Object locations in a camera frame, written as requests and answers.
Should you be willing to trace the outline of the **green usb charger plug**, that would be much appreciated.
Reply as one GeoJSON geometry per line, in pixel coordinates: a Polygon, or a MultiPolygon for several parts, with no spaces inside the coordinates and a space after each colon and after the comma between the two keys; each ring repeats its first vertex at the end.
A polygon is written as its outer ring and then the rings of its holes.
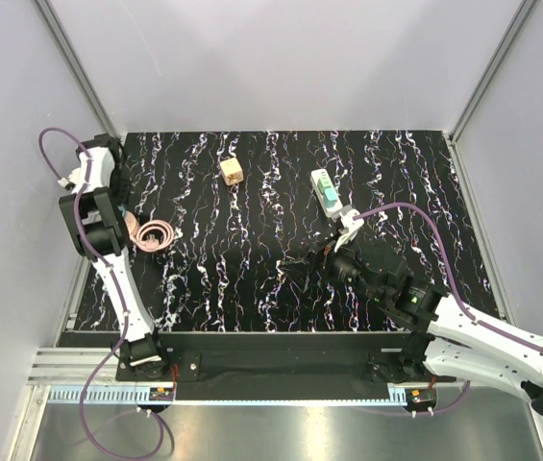
{"type": "Polygon", "coordinates": [[[321,175],[318,179],[318,187],[321,191],[330,189],[333,187],[331,179],[327,175],[321,175]]]}

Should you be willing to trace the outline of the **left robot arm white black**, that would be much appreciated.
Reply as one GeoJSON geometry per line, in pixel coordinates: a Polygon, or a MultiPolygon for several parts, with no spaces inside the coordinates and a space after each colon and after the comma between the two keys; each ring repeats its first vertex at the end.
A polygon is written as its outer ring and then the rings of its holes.
{"type": "Polygon", "coordinates": [[[118,207],[120,141],[98,134],[76,151],[79,173],[70,181],[59,207],[75,249],[104,284],[119,325],[117,378],[160,381],[171,357],[161,346],[154,322],[144,307],[130,268],[125,217],[118,207]]]}

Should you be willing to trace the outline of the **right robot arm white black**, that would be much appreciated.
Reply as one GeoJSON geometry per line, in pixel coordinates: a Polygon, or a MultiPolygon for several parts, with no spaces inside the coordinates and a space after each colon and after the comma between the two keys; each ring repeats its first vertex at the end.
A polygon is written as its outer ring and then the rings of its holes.
{"type": "Polygon", "coordinates": [[[484,384],[527,402],[543,417],[543,336],[492,317],[413,276],[391,249],[339,249],[333,242],[281,265],[300,288],[314,281],[351,288],[408,331],[406,346],[374,364],[389,381],[444,376],[484,384]]]}

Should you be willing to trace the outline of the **light teal charger cube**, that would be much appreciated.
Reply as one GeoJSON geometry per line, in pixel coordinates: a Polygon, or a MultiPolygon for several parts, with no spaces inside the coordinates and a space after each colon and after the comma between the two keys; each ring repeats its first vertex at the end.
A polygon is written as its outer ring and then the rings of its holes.
{"type": "Polygon", "coordinates": [[[338,195],[336,190],[332,187],[322,192],[323,202],[327,207],[333,207],[338,201],[338,195]]]}

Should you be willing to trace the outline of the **white power strip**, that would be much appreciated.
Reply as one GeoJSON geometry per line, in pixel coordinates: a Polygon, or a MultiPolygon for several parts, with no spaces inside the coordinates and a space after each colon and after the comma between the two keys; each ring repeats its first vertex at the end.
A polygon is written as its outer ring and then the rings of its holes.
{"type": "Polygon", "coordinates": [[[326,169],[310,172],[312,190],[327,217],[331,217],[343,208],[339,194],[326,169]]]}

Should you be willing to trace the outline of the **beige cube socket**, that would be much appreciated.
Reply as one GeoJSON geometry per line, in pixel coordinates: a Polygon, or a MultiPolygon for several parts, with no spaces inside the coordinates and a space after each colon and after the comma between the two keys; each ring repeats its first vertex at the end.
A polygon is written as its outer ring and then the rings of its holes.
{"type": "Polygon", "coordinates": [[[222,160],[219,167],[223,181],[227,186],[238,184],[244,180],[243,169],[236,158],[222,160]]]}

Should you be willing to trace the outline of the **round pink power socket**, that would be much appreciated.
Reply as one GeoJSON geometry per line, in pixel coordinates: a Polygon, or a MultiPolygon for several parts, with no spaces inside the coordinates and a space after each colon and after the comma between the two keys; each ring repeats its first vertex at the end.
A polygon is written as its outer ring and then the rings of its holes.
{"type": "Polygon", "coordinates": [[[138,219],[128,210],[123,213],[123,221],[126,225],[129,238],[132,243],[136,243],[137,235],[140,229],[140,224],[138,219]]]}

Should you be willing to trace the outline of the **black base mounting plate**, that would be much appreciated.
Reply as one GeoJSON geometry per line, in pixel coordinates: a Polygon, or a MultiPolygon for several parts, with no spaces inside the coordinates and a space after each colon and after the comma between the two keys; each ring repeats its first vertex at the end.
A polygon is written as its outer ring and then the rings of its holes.
{"type": "Polygon", "coordinates": [[[387,397],[374,362],[408,348],[405,332],[163,333],[177,401],[348,403],[387,397]]]}

